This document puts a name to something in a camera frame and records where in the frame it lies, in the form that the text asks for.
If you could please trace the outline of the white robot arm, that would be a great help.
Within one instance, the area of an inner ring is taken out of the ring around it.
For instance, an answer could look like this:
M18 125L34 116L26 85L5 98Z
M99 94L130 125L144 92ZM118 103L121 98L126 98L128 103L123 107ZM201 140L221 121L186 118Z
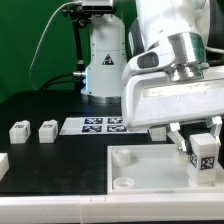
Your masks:
M224 65L206 59L216 0L135 0L137 17L128 33L111 23L107 6L84 4L91 12L91 62L83 96L121 103L129 131L168 127L168 136L188 151L180 126L224 116Z

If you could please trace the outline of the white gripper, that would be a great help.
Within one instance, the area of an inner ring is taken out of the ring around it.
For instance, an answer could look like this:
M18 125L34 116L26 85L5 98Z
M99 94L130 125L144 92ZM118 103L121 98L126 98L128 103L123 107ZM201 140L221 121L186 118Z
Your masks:
M179 123L207 119L210 135L221 145L224 116L224 66L204 70L201 80L171 83L165 72L137 75L122 95L123 124L129 131L147 130L167 124L167 136L181 154L187 153Z

